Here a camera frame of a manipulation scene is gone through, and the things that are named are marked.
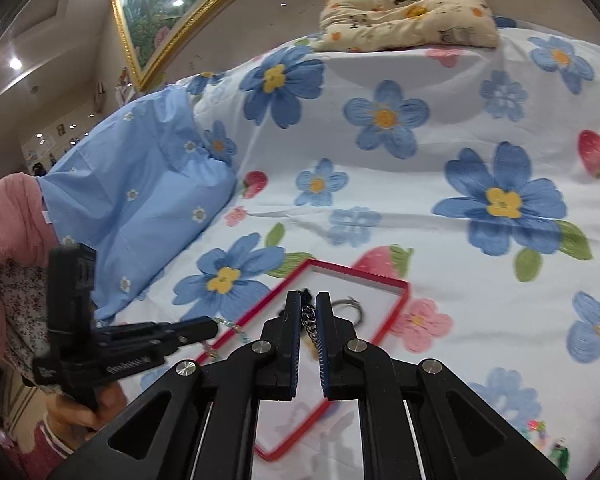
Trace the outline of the silver chain keyring charm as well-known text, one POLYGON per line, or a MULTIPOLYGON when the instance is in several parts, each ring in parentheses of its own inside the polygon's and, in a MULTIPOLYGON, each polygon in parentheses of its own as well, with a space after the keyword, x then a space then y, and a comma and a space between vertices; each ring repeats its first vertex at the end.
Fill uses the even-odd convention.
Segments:
MULTIPOLYGON (((334 315, 346 318, 354 327, 358 327, 365 321, 365 312, 358 300, 353 297, 338 299, 332 302, 334 315)), ((302 325, 301 338, 309 349, 310 356, 314 361, 318 360, 317 349, 317 325, 315 315, 315 304, 313 297, 304 292, 302 296, 302 307, 300 311, 302 325)))

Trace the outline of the red shallow box tray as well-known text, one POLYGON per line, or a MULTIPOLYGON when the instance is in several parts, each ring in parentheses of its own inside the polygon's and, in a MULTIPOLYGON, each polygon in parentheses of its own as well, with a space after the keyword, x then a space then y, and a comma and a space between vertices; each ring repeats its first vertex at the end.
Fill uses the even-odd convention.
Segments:
MULTIPOLYGON (((288 292, 296 290, 307 290, 312 297, 328 292, 332 302, 348 297, 358 300, 365 321, 355 327, 356 334, 376 346, 410 299, 410 285, 400 278, 309 259, 235 324, 223 322, 220 336, 196 356, 196 361, 210 364, 225 359, 243 344, 258 339, 264 322, 274 318, 283 309, 288 292)), ((254 452, 266 462, 280 460, 310 430, 325 426, 335 408, 323 396, 318 360, 311 358, 301 338, 297 395, 289 403, 261 404, 254 452)))

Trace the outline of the pink quilted garment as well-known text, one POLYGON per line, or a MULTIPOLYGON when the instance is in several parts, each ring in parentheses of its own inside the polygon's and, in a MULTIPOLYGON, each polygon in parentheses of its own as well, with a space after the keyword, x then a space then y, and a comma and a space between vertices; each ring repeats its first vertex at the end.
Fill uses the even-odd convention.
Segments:
MULTIPOLYGON (((22 266, 47 266, 48 253, 58 244, 45 221, 38 180, 9 174, 0 180, 0 271, 12 260, 22 266)), ((0 299, 0 359, 6 344, 6 314, 0 299)))

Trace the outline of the blue floral pillow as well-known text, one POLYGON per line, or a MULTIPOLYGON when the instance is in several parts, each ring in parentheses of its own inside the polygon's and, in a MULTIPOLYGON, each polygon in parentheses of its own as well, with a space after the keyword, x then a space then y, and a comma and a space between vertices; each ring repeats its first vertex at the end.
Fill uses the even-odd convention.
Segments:
POLYGON ((224 208, 236 174, 204 145, 185 89, 170 86, 100 122, 38 185, 58 242, 97 254, 92 299, 105 322, 224 208))

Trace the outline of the white floral bed sheet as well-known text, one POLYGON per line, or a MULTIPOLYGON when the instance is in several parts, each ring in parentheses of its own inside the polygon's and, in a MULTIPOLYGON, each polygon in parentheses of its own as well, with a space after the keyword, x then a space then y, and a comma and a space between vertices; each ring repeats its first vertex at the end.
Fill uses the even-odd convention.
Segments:
POLYGON ((180 82, 233 196, 114 318, 235 324, 309 259, 400 278, 437 358, 570 479, 600 469, 600 47, 285 44, 180 82))

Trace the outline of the gold framed landscape painting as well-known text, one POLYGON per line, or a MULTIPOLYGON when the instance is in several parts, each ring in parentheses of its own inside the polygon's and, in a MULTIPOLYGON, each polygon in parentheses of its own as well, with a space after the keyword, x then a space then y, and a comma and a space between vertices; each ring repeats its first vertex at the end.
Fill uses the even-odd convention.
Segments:
POLYGON ((146 89, 189 37, 234 0, 111 0, 132 81, 146 89))

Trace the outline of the cream cartoon print cushion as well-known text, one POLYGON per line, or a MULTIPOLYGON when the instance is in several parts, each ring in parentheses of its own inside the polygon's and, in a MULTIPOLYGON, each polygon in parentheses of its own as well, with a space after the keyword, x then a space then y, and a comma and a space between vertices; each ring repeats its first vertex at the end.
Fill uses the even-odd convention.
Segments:
POLYGON ((312 47, 319 51, 500 45, 486 0, 326 0, 318 31, 312 47))

